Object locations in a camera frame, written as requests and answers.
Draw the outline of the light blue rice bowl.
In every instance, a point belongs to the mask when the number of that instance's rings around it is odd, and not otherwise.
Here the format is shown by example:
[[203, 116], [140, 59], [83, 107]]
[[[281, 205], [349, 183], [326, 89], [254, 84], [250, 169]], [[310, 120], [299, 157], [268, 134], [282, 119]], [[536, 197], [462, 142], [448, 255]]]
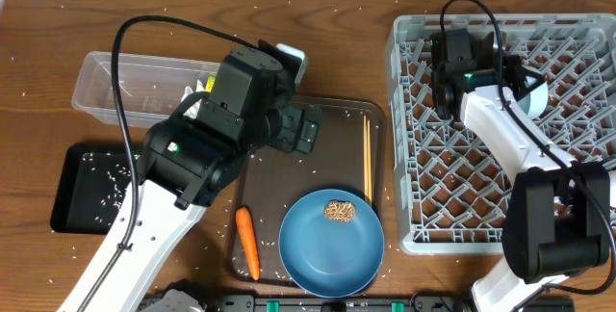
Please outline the light blue rice bowl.
[[539, 86], [524, 97], [518, 99], [518, 105], [530, 119], [539, 117], [546, 109], [549, 102], [548, 84], [544, 76], [533, 66], [523, 65], [525, 85], [532, 87], [535, 83]]

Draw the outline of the brown food scrap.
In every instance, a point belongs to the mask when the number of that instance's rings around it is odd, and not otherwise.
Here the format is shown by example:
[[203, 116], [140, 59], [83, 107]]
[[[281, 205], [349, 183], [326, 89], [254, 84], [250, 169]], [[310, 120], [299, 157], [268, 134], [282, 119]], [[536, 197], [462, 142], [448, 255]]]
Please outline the brown food scrap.
[[350, 222], [356, 215], [355, 205], [350, 201], [330, 200], [323, 210], [326, 219]]

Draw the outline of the green snack packet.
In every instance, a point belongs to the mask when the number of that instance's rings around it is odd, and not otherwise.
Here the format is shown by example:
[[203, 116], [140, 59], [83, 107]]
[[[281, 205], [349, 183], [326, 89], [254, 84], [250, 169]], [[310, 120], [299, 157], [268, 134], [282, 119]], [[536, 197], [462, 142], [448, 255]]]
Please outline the green snack packet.
[[205, 91], [206, 92], [211, 92], [215, 82], [216, 82], [216, 77], [210, 75], [208, 77], [208, 79], [207, 79], [207, 83], [206, 83], [206, 86], [205, 86]]

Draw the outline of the white wrapper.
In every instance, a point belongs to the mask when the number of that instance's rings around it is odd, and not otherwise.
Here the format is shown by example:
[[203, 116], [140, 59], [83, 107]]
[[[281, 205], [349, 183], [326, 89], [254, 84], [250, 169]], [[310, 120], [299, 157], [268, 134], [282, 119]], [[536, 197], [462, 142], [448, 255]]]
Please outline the white wrapper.
[[192, 88], [190, 86], [186, 86], [184, 88], [184, 93], [181, 98], [181, 104], [188, 104], [189, 107], [183, 113], [184, 117], [188, 117], [190, 119], [196, 119], [201, 107], [201, 104], [204, 100], [208, 98], [209, 93], [206, 92], [206, 88], [202, 81], [197, 80], [195, 86]]

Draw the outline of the orange carrot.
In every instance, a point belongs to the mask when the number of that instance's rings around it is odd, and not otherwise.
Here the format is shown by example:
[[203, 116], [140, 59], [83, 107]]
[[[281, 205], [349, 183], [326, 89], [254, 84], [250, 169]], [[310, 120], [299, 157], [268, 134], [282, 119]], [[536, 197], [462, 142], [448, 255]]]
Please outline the orange carrot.
[[239, 208], [236, 211], [235, 220], [250, 276], [253, 280], [259, 280], [261, 275], [260, 259], [253, 220], [249, 210], [246, 207]]

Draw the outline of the blue plate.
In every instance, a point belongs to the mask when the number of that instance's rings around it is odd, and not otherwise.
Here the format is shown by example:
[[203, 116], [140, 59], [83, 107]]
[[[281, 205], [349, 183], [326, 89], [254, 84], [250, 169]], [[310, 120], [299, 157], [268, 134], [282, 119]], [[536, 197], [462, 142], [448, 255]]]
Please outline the blue plate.
[[[331, 201], [348, 201], [348, 221], [324, 215]], [[385, 250], [384, 231], [361, 197], [322, 189], [300, 198], [281, 223], [278, 250], [284, 269], [301, 289], [322, 298], [343, 298], [366, 290], [377, 277]]]

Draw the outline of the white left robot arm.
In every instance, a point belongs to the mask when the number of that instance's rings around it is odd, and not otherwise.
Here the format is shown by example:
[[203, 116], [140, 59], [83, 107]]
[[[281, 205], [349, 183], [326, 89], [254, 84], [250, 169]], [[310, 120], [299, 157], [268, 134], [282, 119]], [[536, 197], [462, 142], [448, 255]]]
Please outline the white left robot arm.
[[292, 104], [306, 54], [279, 43], [233, 49], [209, 91], [147, 132], [118, 214], [63, 311], [134, 311], [169, 255], [263, 146], [310, 153], [322, 111]]

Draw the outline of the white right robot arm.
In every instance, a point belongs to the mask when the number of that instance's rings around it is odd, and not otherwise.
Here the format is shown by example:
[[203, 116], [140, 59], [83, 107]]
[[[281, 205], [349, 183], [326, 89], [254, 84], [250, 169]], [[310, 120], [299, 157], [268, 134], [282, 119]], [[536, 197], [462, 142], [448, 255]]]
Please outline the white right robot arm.
[[441, 119], [455, 118], [487, 146], [512, 185], [502, 226], [503, 257], [472, 287], [476, 311], [520, 311], [564, 280], [615, 261], [609, 209], [615, 178], [551, 142], [523, 103], [547, 101], [546, 81], [501, 35], [465, 29], [431, 35], [432, 97]]

